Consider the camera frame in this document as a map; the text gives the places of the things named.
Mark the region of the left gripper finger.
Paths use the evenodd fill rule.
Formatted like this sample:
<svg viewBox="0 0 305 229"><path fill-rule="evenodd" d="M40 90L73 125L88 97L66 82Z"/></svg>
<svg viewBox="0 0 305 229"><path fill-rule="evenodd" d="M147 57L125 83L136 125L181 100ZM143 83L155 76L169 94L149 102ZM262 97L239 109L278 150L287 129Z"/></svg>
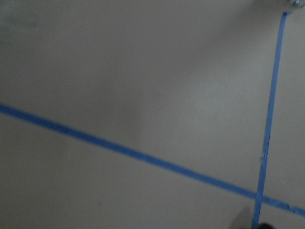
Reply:
<svg viewBox="0 0 305 229"><path fill-rule="evenodd" d="M259 223L259 224L256 226L256 229L274 229L274 226L272 226L272 225L269 224L269 223Z"/></svg>

